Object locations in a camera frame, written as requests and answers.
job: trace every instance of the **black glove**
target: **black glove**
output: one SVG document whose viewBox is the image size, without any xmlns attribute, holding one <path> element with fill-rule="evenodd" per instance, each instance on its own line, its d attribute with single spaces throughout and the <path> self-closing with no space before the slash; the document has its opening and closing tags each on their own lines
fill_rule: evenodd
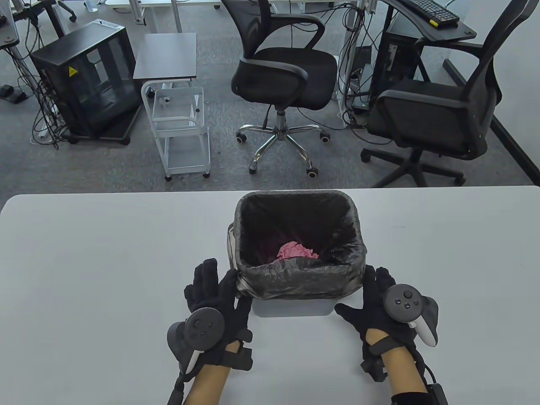
<svg viewBox="0 0 540 405">
<path fill-rule="evenodd" d="M 197 363 L 224 365 L 225 347 L 236 340 L 251 342 L 253 334 L 247 329 L 251 310 L 251 297 L 242 296 L 234 308 L 237 293 L 238 271 L 231 269 L 218 284 L 218 262 L 207 259 L 195 268 L 193 284 L 184 289 L 187 306 L 193 313 L 199 308 L 217 309 L 225 319 L 225 331 L 221 340 L 210 350 L 201 353 Z"/>
<path fill-rule="evenodd" d="M 365 361 L 374 363 L 379 357 L 371 354 L 369 345 L 366 343 L 367 330 L 379 329 L 388 333 L 392 339 L 409 350 L 416 361 L 418 372 L 423 378 L 426 366 L 422 356 L 416 350 L 416 344 L 414 343 L 416 331 L 411 329 L 407 323 L 397 322 L 392 319 L 384 309 L 384 294 L 386 290 L 395 284 L 396 281 L 384 267 L 379 267 L 375 271 L 372 266 L 366 266 L 363 279 L 363 308 L 355 309 L 339 303 L 334 309 L 339 316 L 353 325 L 360 333 L 360 339 L 363 341 L 362 356 Z"/>
</svg>

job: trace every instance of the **gray carpet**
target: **gray carpet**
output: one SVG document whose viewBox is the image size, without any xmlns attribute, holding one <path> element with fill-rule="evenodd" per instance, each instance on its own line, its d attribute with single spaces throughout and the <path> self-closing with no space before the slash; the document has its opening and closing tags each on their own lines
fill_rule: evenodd
<svg viewBox="0 0 540 405">
<path fill-rule="evenodd" d="M 131 14 L 120 14 L 106 6 L 96 13 L 88 13 L 82 2 L 68 2 L 77 15 L 75 24 L 81 26 L 95 19 L 125 25 L 133 48 L 136 50 L 141 36 L 147 32 L 144 26 L 133 23 Z M 310 4 L 310 10 L 323 7 Z M 237 144 L 236 129 L 242 124 L 262 123 L 266 107 L 245 102 L 230 89 L 230 80 L 241 55 L 241 42 L 236 27 L 224 8 L 185 6 L 181 8 L 181 20 L 185 32 L 197 33 L 198 78 L 204 87 L 207 101 L 206 117 L 210 126 L 212 173 L 203 179 L 200 174 L 175 176 L 167 183 L 163 179 L 163 167 L 152 138 L 146 115 L 141 114 L 133 128 L 132 142 L 123 147 L 115 143 L 80 142 L 77 145 L 62 143 L 60 150 L 51 146 L 31 145 L 30 129 L 37 112 L 34 98 L 19 105 L 0 104 L 0 207 L 13 195 L 28 193 L 100 193 L 100 192 L 148 192 L 148 191 L 198 191 L 198 190 L 264 190 L 301 188 L 361 188 L 369 187 L 395 166 L 372 159 L 360 162 L 363 147 L 370 146 L 357 139 L 349 130 L 334 131 L 332 142 L 325 145 L 315 133 L 300 134 L 297 140 L 311 154 L 314 166 L 319 169 L 316 179 L 306 176 L 305 166 L 297 153 L 287 144 L 279 143 L 271 149 L 259 164 L 257 174 L 248 174 L 251 156 L 264 142 L 262 134 L 247 133 L 248 142 Z M 377 35 L 382 28 L 386 9 L 379 4 L 371 24 L 370 33 Z M 343 38 L 341 12 L 336 12 L 327 24 L 325 35 L 318 49 L 336 54 Z M 160 15 L 162 31 L 174 31 L 172 15 L 163 10 Z M 41 32 L 45 42 L 55 35 L 46 15 L 40 16 Z M 19 32 L 26 32 L 25 22 L 19 23 Z M 288 46 L 291 33 L 282 29 L 268 39 L 264 46 Z M 295 31 L 294 43 L 307 43 L 310 34 Z M 451 80 L 441 65 L 446 53 L 438 50 L 423 56 L 434 81 L 450 84 Z M 17 75 L 10 58 L 0 55 L 0 83 L 16 85 Z M 322 111 L 304 113 L 324 124 L 339 127 L 338 108 L 331 102 Z M 309 123 L 297 110 L 287 111 L 290 126 Z M 271 115 L 269 124 L 274 121 Z M 380 139 L 365 131 L 361 135 L 374 142 Z M 460 161 L 439 158 L 426 153 L 425 161 L 461 170 L 467 178 L 466 186 L 525 185 L 531 184 L 519 166 L 510 157 L 498 139 L 488 135 L 489 149 L 479 159 Z M 400 154 L 407 150 L 395 145 L 380 147 Z M 427 175 L 433 186 L 451 186 L 452 180 Z M 409 177 L 392 184 L 395 187 L 414 186 Z"/>
</svg>

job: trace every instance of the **keyboard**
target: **keyboard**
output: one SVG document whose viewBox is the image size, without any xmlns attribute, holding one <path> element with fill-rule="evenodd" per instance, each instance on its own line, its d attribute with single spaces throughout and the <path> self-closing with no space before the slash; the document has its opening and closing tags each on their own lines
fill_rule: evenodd
<svg viewBox="0 0 540 405">
<path fill-rule="evenodd" d="M 437 28 L 445 25 L 456 25 L 460 20 L 457 14 L 445 9 L 433 0 L 401 0 L 401 2 Z"/>
</svg>

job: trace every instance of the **computer tower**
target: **computer tower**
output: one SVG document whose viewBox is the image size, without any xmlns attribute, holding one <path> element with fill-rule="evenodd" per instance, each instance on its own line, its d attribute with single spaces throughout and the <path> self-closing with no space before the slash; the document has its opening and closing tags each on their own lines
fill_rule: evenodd
<svg viewBox="0 0 540 405">
<path fill-rule="evenodd" d="M 418 68 L 418 56 L 414 45 L 421 34 L 406 17 L 398 15 L 388 30 L 382 35 L 377 59 L 372 71 L 366 69 L 365 77 L 370 77 L 367 86 L 369 97 L 365 101 L 357 97 L 353 102 L 356 113 L 370 111 L 377 97 L 403 79 L 413 79 Z"/>
<path fill-rule="evenodd" d="M 140 107 L 135 57 L 123 26 L 100 19 L 31 54 L 69 129 L 67 139 L 120 140 Z"/>
</svg>

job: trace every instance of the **plastic bag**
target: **plastic bag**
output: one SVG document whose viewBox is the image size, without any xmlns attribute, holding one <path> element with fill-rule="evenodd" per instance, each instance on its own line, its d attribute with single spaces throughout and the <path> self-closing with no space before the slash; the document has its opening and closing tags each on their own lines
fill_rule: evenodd
<svg viewBox="0 0 540 405">
<path fill-rule="evenodd" d="M 238 202 L 228 240 L 242 294 L 263 300 L 339 299 L 362 285 L 367 249 L 356 207 L 340 191 L 247 194 Z M 274 262 L 290 241 L 319 258 Z"/>
</svg>

